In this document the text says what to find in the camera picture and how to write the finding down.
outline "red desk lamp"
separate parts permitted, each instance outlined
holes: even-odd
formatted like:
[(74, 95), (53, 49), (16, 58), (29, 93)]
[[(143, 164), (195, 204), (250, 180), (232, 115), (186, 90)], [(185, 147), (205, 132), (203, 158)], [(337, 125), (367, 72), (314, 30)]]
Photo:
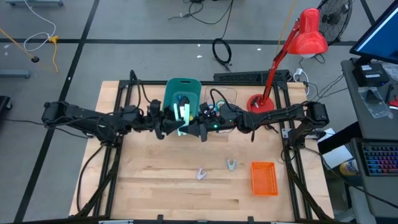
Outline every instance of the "red desk lamp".
[(247, 105), (248, 111), (263, 113), (274, 109), (274, 102), (269, 98), (272, 80), (274, 79), (279, 63), (287, 53), (312, 57), (315, 54), (321, 54), (328, 50), (326, 39), (318, 31), (319, 20), (318, 9), (306, 9), (301, 13), (300, 19), (296, 20), (285, 45), (272, 62), (264, 93), (250, 97)]

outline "black keyboard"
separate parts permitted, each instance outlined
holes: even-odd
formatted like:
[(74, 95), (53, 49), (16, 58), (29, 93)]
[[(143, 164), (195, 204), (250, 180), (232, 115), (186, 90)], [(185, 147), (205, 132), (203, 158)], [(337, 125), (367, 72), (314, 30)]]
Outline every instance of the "black keyboard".
[[(216, 82), (243, 82), (263, 85), (268, 79), (268, 74), (269, 71), (216, 73), (213, 75), (213, 79)], [(288, 70), (278, 70), (275, 72), (273, 82), (287, 82), (289, 78), (290, 73)]]
[(368, 175), (398, 175), (398, 143), (364, 142), (362, 153)]

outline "lamp base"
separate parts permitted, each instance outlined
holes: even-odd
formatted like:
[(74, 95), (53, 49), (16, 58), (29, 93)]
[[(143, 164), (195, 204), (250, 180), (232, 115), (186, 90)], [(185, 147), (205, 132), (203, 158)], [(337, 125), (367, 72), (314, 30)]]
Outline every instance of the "lamp base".
[(268, 98), (266, 100), (266, 103), (261, 105), (260, 104), (261, 97), (262, 97), (262, 94), (256, 94), (256, 95), (252, 95), (252, 97), (250, 97), (250, 99), (247, 103), (247, 108), (248, 108), (249, 112), (264, 113), (264, 112), (272, 111), (274, 109), (274, 102), (272, 101), (272, 99)]

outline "white cable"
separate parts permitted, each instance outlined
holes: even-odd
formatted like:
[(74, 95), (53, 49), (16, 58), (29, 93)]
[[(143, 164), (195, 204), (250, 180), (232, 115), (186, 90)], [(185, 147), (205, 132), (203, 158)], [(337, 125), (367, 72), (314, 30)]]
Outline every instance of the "white cable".
[[(299, 82), (299, 81), (300, 81), (300, 76), (301, 76), (301, 74), (304, 74), (305, 79), (307, 80), (307, 83), (309, 83), (310, 80), (308, 79), (308, 75), (307, 75), (307, 74), (304, 72), (304, 70), (302, 70), (301, 68), (298, 68), (298, 69), (296, 70), (296, 72), (294, 73), (294, 75), (293, 75), (293, 80), (294, 80), (294, 82)], [(310, 88), (307, 87), (307, 91), (305, 92), (305, 95), (308, 96), (309, 93), (310, 93)]]
[[(50, 35), (49, 33), (46, 33), (46, 32), (39, 32), (39, 33), (34, 34), (33, 36), (31, 36), (31, 37), (29, 37), (28, 39), (25, 40), (25, 42), (24, 42), (24, 49), (25, 49), (26, 51), (28, 51), (28, 52), (33, 52), (33, 51), (35, 51), (35, 50), (41, 48), (41, 47), (49, 40), (49, 38), (51, 38), (52, 36), (54, 36), (55, 30), (57, 30), (57, 26), (56, 26), (53, 22), (44, 19), (43, 17), (41, 17), (40, 15), (38, 15), (35, 11), (33, 11), (32, 8), (29, 6), (29, 4), (27, 3), (26, 0), (24, 0), (24, 2), (25, 2), (25, 4), (26, 4), (26, 6), (29, 8), (29, 10), (30, 10), (31, 12), (33, 12), (33, 14), (35, 14), (37, 17), (41, 18), (42, 20), (44, 20), (44, 21), (46, 21), (46, 22), (48, 22), (48, 23), (50, 23), (51, 25), (54, 26), (54, 31), (52, 32), (51, 35)], [(42, 34), (47, 35), (47, 39), (46, 39), (42, 44), (40, 44), (38, 47), (36, 47), (35, 49), (33, 49), (33, 50), (28, 50), (28, 49), (26, 48), (26, 43), (27, 43), (28, 41), (30, 41), (30, 39), (32, 39), (32, 38), (34, 38), (34, 37), (36, 37), (36, 36), (38, 36), (38, 35), (42, 35)]]

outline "wooden table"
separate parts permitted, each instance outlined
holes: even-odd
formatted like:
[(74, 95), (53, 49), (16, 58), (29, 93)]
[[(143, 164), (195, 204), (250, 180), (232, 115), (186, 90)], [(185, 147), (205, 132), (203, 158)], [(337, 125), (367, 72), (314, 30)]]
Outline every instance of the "wooden table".
[[(131, 104), (137, 104), (137, 86), (132, 91)], [(262, 93), (261, 86), (231, 86), (237, 91), (236, 104), (246, 108), (249, 97)], [(165, 86), (146, 85), (148, 98), (163, 101)], [(118, 82), (103, 82), (96, 111), (113, 110)], [(289, 83), (290, 102), (306, 100), (301, 83)], [(142, 99), (140, 108), (146, 108)], [(132, 132), (124, 137), (121, 162), (111, 218), (156, 219), (163, 214), (165, 220), (227, 220), (293, 221), (292, 202), (288, 176), (280, 158), (282, 140), (280, 134), (259, 128), (254, 142), (250, 134), (237, 130), (231, 133), (209, 133), (207, 142), (195, 136), (178, 137), (176, 133), (158, 140), (155, 133)], [(306, 140), (306, 146), (318, 150), (314, 140)], [(99, 148), (96, 139), (89, 139), (83, 164)], [(81, 206), (90, 199), (98, 186), (104, 149), (89, 163), (82, 180)], [(328, 189), (321, 160), (315, 153), (302, 150), (302, 163), (308, 191), (326, 214), (333, 217)], [(236, 159), (237, 166), (229, 171), (227, 159)], [(275, 163), (279, 195), (255, 197), (251, 189), (251, 162)], [(208, 175), (196, 180), (197, 170), (204, 168)], [(300, 216), (305, 217), (302, 196), (297, 190)], [(104, 212), (107, 190), (103, 195), (101, 213)], [(75, 214), (76, 193), (70, 209)]]

